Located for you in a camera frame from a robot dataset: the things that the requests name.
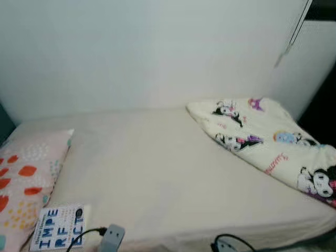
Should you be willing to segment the white book blue letters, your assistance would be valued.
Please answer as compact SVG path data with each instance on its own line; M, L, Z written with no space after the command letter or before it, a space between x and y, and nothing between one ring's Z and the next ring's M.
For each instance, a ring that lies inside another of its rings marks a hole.
M87 230L87 217L90 208L87 205L70 204L53 208L43 208L38 214L38 222L29 242L30 252L64 252L73 243L79 249L85 239L76 237Z

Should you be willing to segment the pink dotted pillow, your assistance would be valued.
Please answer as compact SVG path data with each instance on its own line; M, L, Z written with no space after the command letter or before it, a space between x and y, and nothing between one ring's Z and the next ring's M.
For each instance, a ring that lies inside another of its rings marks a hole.
M0 252L19 252L48 203L74 130L12 133L0 147Z

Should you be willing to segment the white cartoon print blanket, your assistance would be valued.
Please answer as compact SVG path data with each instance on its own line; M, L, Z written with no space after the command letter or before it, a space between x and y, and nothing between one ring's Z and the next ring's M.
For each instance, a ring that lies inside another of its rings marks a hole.
M336 149L266 98L190 102L187 112L224 149L288 187L336 205Z

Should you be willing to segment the cream mattress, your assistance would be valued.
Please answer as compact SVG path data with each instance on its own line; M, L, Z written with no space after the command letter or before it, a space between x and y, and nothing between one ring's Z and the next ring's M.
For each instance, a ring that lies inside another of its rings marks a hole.
M22 122L11 139L72 130L48 206L90 208L88 228L125 228L122 251L209 250L233 234L278 249L333 231L331 206L284 185L206 136L185 109Z

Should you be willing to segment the grey narrow wall strip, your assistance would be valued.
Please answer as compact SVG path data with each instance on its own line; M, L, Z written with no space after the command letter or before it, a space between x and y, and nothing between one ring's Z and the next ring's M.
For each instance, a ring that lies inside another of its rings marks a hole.
M283 57L285 57L291 51L313 2L313 0L302 0L302 1L304 2L304 7L302 8L298 17L296 17L295 21L292 23L292 32L290 34L289 39L287 40L287 43L283 51L281 51L281 53L279 53L278 55L278 58L274 64L274 69L278 68L281 61L283 60Z

